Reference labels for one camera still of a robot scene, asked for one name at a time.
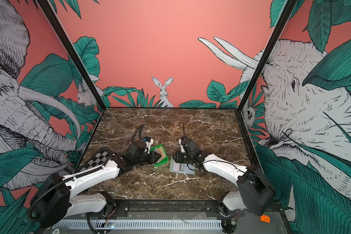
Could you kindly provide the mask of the green plastic card tray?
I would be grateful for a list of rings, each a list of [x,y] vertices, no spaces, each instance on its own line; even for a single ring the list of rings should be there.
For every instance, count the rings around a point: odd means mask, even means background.
[[[160,156],[161,156],[160,159],[154,164],[155,167],[165,165],[169,161],[167,153],[166,153],[164,146],[162,144],[152,147],[150,149],[150,152],[156,152],[156,153],[160,154]]]

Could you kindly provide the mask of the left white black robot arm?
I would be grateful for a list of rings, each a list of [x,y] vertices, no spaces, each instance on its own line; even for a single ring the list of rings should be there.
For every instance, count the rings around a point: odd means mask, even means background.
[[[82,213],[102,213],[105,217],[111,217],[117,212],[117,205],[109,193],[81,193],[101,182],[121,176],[137,165],[161,161],[161,152],[152,151],[152,144],[153,140],[150,138],[134,141],[124,155],[101,149],[101,164],[68,176],[49,176],[31,200],[27,219],[38,222],[42,228],[48,228],[65,217]]]

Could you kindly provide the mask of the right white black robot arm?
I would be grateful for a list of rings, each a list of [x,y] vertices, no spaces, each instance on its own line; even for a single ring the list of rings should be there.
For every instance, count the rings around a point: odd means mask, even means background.
[[[191,164],[195,168],[214,173],[232,182],[238,190],[222,198],[222,209],[246,209],[262,216],[273,201],[276,190],[256,165],[239,166],[200,150],[190,137],[179,139],[180,150],[173,155],[176,163]]]

